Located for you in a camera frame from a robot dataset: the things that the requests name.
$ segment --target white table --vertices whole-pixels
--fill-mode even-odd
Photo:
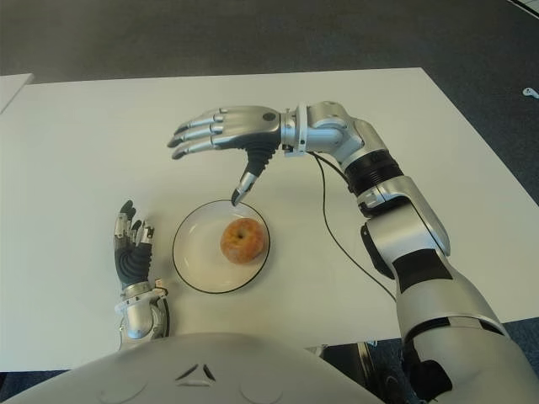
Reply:
[[[301,347],[396,337],[392,301],[324,230],[311,157],[278,152],[246,199],[272,236],[252,283],[208,295],[173,268],[179,223],[230,197],[245,164],[243,151],[172,161],[177,125],[216,106],[324,99],[376,127],[444,222],[451,262],[499,318],[537,316],[539,209],[421,69],[36,84],[0,121],[0,370],[71,368],[118,348],[112,231],[128,198],[157,228],[152,274],[170,289],[174,334],[261,332]],[[330,172],[328,218],[372,268],[355,198]]]
[[[20,89],[32,81],[32,74],[0,76],[0,114],[15,99]]]

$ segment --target floor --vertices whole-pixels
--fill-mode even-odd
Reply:
[[[0,2],[0,72],[36,82],[421,66],[536,202],[538,38],[506,0]],[[537,371],[539,321],[508,329]],[[398,371],[398,341],[379,347]],[[47,376],[8,375],[0,400]]]

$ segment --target wire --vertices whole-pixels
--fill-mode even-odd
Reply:
[[[337,167],[335,167],[335,165],[330,162],[329,160],[323,158],[322,156],[320,156],[319,154],[315,153],[315,152],[312,152],[312,151],[309,151],[308,152],[311,156],[319,159],[319,160],[322,160],[323,162],[325,162],[326,164],[328,164],[338,175],[340,175],[340,177],[346,182],[346,185],[348,185],[348,179],[346,178],[346,176],[343,174],[342,171],[340,171]]]
[[[328,233],[329,235],[331,236],[331,238],[333,238],[335,244],[337,244],[337,246],[340,248],[340,250],[344,253],[344,255],[346,257],[348,257],[348,259],[350,261],[352,261],[355,266],[359,269],[361,269],[361,271],[363,271],[363,273],[365,275],[367,275],[369,278],[371,278],[374,282],[376,282],[378,284],[378,286],[380,286],[382,289],[384,289],[384,291],[393,299],[393,301],[396,302],[396,299],[395,299],[395,296],[393,296],[393,293],[391,293],[389,291],[388,288],[386,288],[378,279],[376,279],[374,276],[372,276],[371,274],[369,274],[361,265],[359,265],[351,256],[350,254],[348,254],[348,252],[343,248],[343,246],[340,245],[340,243],[337,241],[337,238],[335,238],[335,235],[334,233],[331,231],[331,229],[329,228],[329,224],[328,224],[328,217],[326,216],[326,174],[325,172],[323,171],[323,167],[322,167],[322,164],[320,163],[320,161],[324,161],[325,159],[323,157],[320,157],[318,154],[316,153],[310,153],[314,159],[316,160],[317,164],[318,164],[318,167],[320,167],[320,173],[322,174],[322,215],[323,215],[323,221],[324,223],[326,224],[326,229],[328,229]],[[337,168],[331,164],[331,162],[328,162],[326,160],[326,163],[329,164],[330,166],[334,167],[335,170],[337,170]]]

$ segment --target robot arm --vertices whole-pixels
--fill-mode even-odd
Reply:
[[[115,225],[115,263],[122,289],[122,302],[115,308],[123,316],[120,350],[167,337],[169,328],[168,292],[160,279],[156,279],[154,288],[148,282],[154,229],[141,221],[132,226],[135,213],[133,202],[128,200],[121,207]]]
[[[179,127],[173,158],[243,148],[248,165],[232,194],[252,188],[282,143],[285,154],[326,152],[367,218],[360,233],[376,269],[397,281],[403,368],[418,396],[439,402],[536,402],[539,382],[479,291],[447,259],[445,228],[374,128],[325,101],[279,114],[232,107]]]

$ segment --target white plate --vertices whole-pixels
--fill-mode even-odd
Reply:
[[[264,250],[250,263],[231,263],[222,254],[221,235],[230,222],[248,217],[263,225]],[[173,242],[176,271],[186,284],[207,293],[236,290],[252,280],[270,253],[270,234],[262,216],[251,206],[234,207],[216,200],[193,210],[179,225]]]

